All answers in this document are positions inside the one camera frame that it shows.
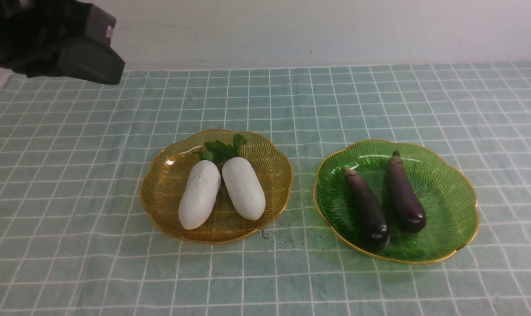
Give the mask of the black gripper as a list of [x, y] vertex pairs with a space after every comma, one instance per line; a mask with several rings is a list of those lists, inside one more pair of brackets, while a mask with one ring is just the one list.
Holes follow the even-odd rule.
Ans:
[[0, 0], [0, 68], [117, 85], [125, 62], [111, 48], [115, 26], [111, 14], [79, 0]]

